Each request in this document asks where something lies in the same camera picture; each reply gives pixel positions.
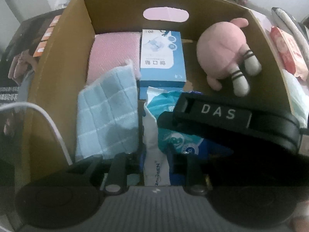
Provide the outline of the blue checked towel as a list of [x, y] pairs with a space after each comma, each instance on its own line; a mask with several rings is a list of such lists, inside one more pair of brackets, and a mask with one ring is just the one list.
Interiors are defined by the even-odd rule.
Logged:
[[136, 152], [138, 132], [137, 83], [131, 63], [113, 68], [80, 91], [75, 161]]

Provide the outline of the pink plush toy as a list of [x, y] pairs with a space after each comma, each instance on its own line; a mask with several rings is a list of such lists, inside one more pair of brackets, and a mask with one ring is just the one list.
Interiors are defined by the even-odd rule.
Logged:
[[247, 44], [242, 31], [249, 22], [245, 18], [221, 21], [207, 28], [196, 46], [197, 60], [207, 75], [207, 83], [214, 91], [222, 89], [221, 80], [231, 78], [234, 94], [246, 96], [250, 86], [239, 68], [244, 64], [248, 75], [256, 76], [262, 66]]

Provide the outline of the dark printed flat carton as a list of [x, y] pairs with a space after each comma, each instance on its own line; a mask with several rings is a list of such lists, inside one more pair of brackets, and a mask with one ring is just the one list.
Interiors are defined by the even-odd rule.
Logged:
[[40, 57], [63, 9], [23, 21], [1, 58], [1, 105], [25, 102]]

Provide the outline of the pink wet wipes pack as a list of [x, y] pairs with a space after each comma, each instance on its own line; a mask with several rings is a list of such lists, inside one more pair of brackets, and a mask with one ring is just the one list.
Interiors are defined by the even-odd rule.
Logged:
[[296, 78], [306, 81], [308, 68], [294, 37], [277, 27], [271, 28], [270, 37], [279, 52], [286, 71]]

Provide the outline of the blue white tissue pack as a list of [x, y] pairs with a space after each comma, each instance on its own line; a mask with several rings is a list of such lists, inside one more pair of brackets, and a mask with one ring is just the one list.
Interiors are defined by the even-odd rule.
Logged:
[[163, 112], [172, 112], [181, 95], [180, 91], [147, 88], [147, 100], [143, 106], [143, 144], [146, 155], [143, 177], [146, 186], [183, 185], [185, 176], [171, 171], [168, 148], [177, 154], [194, 154], [207, 158], [209, 142], [196, 135], [159, 128], [157, 120]]

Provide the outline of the rolled white quilt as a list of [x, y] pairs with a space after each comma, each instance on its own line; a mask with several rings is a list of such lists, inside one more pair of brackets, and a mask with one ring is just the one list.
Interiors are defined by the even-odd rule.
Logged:
[[298, 23], [291, 14], [281, 8], [273, 7], [271, 14], [276, 26], [294, 37], [308, 66], [308, 35], [305, 26]]

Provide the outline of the brown cardboard box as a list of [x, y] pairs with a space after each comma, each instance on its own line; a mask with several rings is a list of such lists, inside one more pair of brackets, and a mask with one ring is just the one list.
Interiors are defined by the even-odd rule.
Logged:
[[299, 123], [265, 32], [223, 0], [71, 0], [29, 91], [23, 231], [289, 231]]

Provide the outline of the blue face mask box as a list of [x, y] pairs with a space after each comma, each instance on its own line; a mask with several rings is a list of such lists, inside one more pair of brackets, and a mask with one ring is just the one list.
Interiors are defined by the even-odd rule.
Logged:
[[141, 87], [184, 87], [186, 70], [180, 32], [142, 31], [140, 74]]

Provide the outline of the pink bubble mailer pouch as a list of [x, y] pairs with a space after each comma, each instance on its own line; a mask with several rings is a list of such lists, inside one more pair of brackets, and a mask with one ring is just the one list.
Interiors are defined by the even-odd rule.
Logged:
[[115, 67], [133, 65], [140, 80], [140, 32], [112, 32], [95, 35], [88, 59], [86, 85]]

